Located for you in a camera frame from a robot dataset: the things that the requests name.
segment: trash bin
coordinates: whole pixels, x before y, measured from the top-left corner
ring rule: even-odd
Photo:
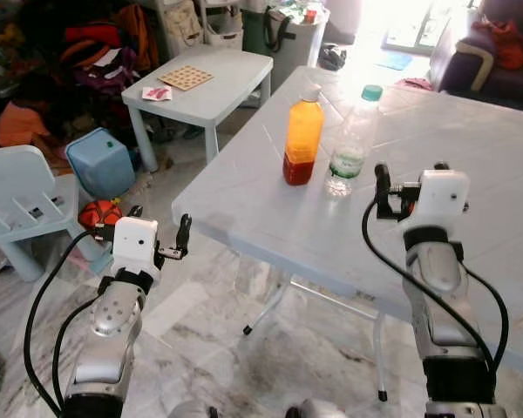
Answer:
[[[207,16],[206,40],[210,45],[241,50],[244,36],[242,14],[236,8],[230,10],[233,12],[227,8],[224,13]]]
[[[273,57],[271,90],[275,91],[299,65],[316,67],[329,11],[322,8],[312,24],[294,23],[278,10],[264,14],[266,45]]]
[[[242,10],[244,38],[242,49],[254,54],[270,55],[269,48],[263,39],[263,11]]]

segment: bottle cap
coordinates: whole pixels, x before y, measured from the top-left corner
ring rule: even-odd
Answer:
[[[301,99],[305,102],[317,102],[317,98],[322,91],[322,86],[319,84],[308,85],[302,92]]]
[[[377,102],[381,97],[382,93],[384,92],[384,89],[380,85],[375,84],[367,84],[364,86],[363,94],[361,97],[364,100],[368,100],[370,102]]]

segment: white children's chair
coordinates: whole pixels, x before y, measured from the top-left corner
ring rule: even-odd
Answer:
[[[73,175],[55,178],[34,146],[0,148],[0,248],[23,280],[38,279],[44,269],[19,241],[62,230],[75,238],[84,231],[77,216]],[[105,252],[91,237],[79,241],[78,248],[89,261]]]

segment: wooden game board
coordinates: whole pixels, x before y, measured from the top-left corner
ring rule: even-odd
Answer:
[[[159,80],[170,84],[183,91],[193,89],[195,86],[205,83],[213,76],[205,71],[198,70],[192,65],[186,65],[159,77]]]

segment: green bottle cap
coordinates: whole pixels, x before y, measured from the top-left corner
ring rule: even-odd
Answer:
[[[377,102],[381,97],[384,89],[380,85],[367,84],[364,86],[361,97],[369,102]]]

